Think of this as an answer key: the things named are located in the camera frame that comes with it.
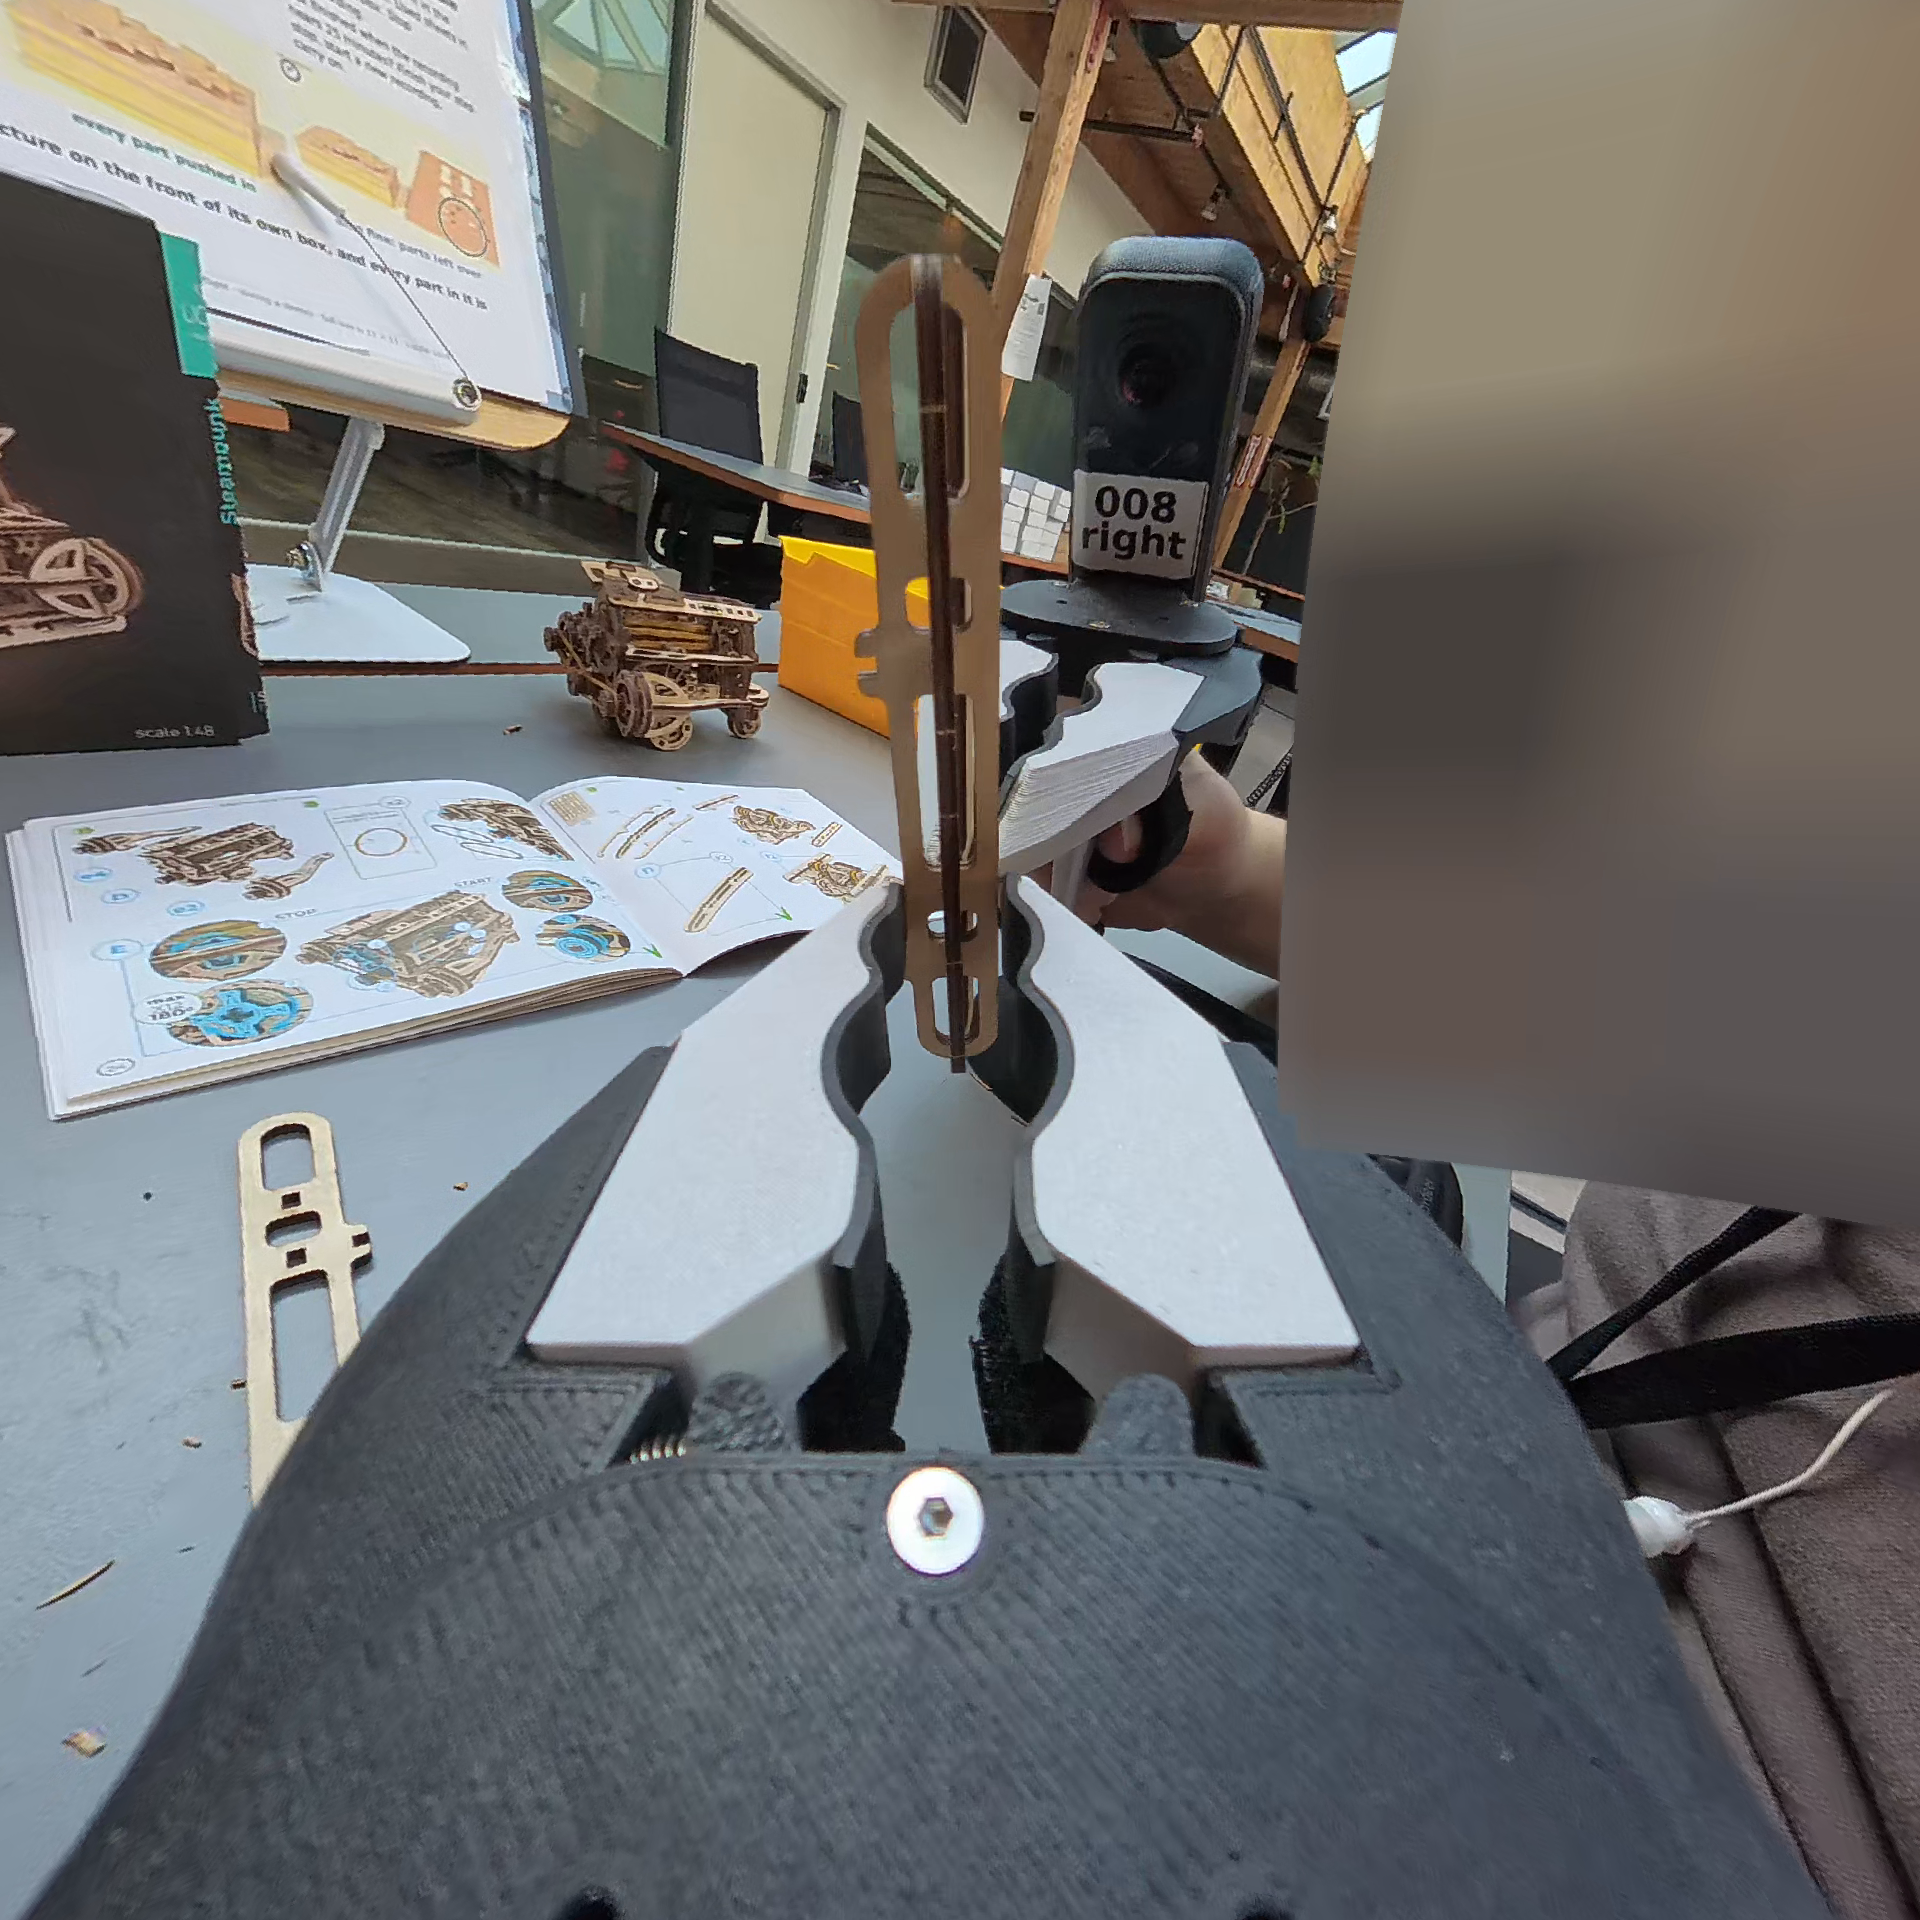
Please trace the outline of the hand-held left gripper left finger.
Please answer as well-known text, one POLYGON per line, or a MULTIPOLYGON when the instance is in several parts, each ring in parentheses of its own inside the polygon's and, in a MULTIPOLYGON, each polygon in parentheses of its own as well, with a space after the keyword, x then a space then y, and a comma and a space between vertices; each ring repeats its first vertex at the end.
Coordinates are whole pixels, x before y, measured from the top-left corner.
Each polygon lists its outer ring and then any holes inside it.
POLYGON ((908 1307, 862 1110, 891 1067, 899 883, 690 1024, 528 1329, 535 1358, 758 1379, 819 1452, 898 1452, 908 1307))

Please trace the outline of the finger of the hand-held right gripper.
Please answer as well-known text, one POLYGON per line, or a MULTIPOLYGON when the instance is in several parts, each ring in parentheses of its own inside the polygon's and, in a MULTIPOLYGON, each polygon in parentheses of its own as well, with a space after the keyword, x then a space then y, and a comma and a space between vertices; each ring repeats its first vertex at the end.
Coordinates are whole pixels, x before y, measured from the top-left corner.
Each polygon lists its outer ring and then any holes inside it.
POLYGON ((1199 673, 1169 663, 1093 667, 1085 700, 1004 782, 998 872, 1029 873, 1155 799, 1202 688, 1199 673))
POLYGON ((1007 783, 1018 761, 1040 749, 1059 708, 1058 656, 1020 635, 1000 637, 998 666, 998 782, 1007 783))

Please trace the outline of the wooden slotted bar assembly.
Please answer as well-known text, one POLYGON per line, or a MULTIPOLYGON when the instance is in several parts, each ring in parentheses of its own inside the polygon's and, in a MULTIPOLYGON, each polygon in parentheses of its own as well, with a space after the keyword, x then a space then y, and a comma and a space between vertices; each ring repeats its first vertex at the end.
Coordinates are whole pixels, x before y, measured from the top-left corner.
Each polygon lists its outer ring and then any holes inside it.
POLYGON ((1000 348, 951 255, 887 265, 856 320, 876 558, 862 688, 885 708, 905 978, 954 1073, 996 1039, 1000 348))

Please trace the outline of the assembled wooden model vehicle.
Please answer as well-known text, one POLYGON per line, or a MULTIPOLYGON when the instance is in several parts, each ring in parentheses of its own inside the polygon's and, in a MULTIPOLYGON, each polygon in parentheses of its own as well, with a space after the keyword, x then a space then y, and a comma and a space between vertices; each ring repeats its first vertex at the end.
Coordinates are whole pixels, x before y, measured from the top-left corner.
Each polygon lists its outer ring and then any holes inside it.
POLYGON ((759 610, 720 593, 666 588, 648 567, 584 558, 591 598, 562 614, 541 641, 565 689, 625 739, 680 751, 697 712, 715 709, 733 737, 758 734, 775 671, 756 651, 759 610))

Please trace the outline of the black model kit box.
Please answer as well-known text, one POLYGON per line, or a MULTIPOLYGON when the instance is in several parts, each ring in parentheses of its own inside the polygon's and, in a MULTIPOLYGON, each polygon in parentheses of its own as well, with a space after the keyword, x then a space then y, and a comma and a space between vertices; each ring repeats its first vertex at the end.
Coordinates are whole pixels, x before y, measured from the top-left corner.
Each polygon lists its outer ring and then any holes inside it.
POLYGON ((1 179, 1 749, 269 727, 198 249, 1 179))

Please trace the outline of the person's right hand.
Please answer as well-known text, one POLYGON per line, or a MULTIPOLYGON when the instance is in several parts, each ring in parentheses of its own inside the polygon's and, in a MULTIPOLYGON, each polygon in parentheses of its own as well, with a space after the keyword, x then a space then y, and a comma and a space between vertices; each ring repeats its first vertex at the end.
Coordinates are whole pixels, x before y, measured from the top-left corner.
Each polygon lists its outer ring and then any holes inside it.
POLYGON ((1172 932, 1248 972, 1276 978, 1284 947, 1287 822, 1248 808, 1234 783, 1191 753, 1179 783, 1189 810, 1181 851, 1123 893, 1085 878, 1073 911, 1087 924, 1172 932))

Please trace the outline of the yellow plastic bin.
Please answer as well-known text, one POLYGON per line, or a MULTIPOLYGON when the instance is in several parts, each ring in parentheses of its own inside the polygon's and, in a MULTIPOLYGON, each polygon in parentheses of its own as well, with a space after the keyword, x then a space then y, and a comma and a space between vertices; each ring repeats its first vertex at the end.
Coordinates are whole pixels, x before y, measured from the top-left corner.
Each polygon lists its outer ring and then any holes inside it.
POLYGON ((857 663, 879 618, 871 548, 782 536, 778 612, 780 688, 885 737, 887 708, 862 688, 857 663))

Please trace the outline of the black quilted rest pad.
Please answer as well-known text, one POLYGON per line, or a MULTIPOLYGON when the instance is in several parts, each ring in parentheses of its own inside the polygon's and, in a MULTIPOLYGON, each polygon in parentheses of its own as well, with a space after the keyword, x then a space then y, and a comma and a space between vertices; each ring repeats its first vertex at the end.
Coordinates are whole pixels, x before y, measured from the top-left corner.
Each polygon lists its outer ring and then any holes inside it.
POLYGON ((1466 1249, 1466 1195, 1452 1161, 1407 1155, 1369 1155, 1379 1174, 1399 1188, 1409 1206, 1423 1211, 1434 1227, 1459 1251, 1466 1249))

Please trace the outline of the wooden top office desk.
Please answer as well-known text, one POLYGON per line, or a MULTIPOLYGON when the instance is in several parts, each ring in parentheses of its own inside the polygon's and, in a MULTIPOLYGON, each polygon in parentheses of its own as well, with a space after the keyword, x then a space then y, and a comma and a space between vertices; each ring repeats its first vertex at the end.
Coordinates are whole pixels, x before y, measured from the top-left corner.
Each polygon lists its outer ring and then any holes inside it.
POLYGON ((828 520, 832 529, 818 536, 828 544, 871 544, 871 506, 863 490, 837 490, 798 472, 613 422, 599 422, 598 431, 651 468, 654 492, 680 500, 674 517, 683 529, 683 556, 674 565, 692 591, 705 591, 713 582, 718 516, 743 508, 752 508, 752 517, 771 508, 806 521, 828 520))

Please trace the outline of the illustrated instruction booklet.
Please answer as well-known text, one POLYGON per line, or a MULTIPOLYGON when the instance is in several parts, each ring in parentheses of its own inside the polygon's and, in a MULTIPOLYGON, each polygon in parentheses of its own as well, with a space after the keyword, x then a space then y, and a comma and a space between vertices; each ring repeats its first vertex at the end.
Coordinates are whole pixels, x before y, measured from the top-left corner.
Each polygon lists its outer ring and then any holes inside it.
POLYGON ((8 838, 57 1119, 690 975, 899 863, 793 786, 374 780, 8 838))

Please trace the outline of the flat slotted wooden part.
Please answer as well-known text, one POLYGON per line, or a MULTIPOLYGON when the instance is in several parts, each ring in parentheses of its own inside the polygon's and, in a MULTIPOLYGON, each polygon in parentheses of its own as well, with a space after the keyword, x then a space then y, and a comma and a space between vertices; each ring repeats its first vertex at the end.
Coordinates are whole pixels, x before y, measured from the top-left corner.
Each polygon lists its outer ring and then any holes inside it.
POLYGON ((342 1366, 362 1337, 357 1281, 371 1266, 371 1233, 343 1210, 330 1122, 314 1111, 267 1115, 235 1146, 241 1253, 243 1393, 249 1502, 267 1494, 305 1420, 281 1405, 276 1301, 319 1287, 342 1366))

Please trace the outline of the metal and wood document stand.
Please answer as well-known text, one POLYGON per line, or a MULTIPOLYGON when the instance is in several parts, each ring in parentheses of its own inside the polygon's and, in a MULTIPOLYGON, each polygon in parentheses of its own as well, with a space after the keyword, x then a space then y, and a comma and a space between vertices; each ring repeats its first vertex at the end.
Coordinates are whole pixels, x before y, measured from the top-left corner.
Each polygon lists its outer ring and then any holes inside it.
POLYGON ((389 427, 549 444, 577 410, 532 4, 235 4, 256 160, 205 241, 221 384, 330 410, 342 442, 280 563, 265 663, 452 663, 467 648, 340 554, 389 427))

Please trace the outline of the person's grey top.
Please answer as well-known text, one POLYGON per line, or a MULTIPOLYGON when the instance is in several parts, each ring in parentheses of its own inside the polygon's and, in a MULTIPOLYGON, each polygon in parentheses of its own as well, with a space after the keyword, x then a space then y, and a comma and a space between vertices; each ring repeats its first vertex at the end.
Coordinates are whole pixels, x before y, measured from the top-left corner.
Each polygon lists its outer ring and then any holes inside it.
POLYGON ((1562 1276, 1516 1314, 1573 1398, 1679 1410, 1594 1433, 1625 1496, 1803 1491, 1650 1561, 1681 1657, 1837 1916, 1915 1916, 1915 1227, 1587 1181, 1562 1276))

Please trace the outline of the wooden support post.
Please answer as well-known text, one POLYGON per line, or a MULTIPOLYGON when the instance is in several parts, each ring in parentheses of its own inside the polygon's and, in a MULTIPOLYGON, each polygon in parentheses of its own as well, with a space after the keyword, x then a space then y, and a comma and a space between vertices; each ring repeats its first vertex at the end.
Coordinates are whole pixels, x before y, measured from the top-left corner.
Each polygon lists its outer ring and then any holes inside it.
POLYGON ((1012 342, 1027 282, 1045 269, 1111 24, 1108 1, 1059 1, 1051 9, 1033 117, 991 282, 1001 348, 1012 342))

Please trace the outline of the small wall vent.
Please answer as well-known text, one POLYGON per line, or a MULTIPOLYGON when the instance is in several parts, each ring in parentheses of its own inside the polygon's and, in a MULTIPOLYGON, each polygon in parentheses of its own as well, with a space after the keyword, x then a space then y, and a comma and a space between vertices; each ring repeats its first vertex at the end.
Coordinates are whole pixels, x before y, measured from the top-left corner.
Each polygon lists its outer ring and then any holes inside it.
POLYGON ((924 60, 924 90, 958 121, 971 115, 988 45, 986 21, 963 5, 939 5, 924 60))

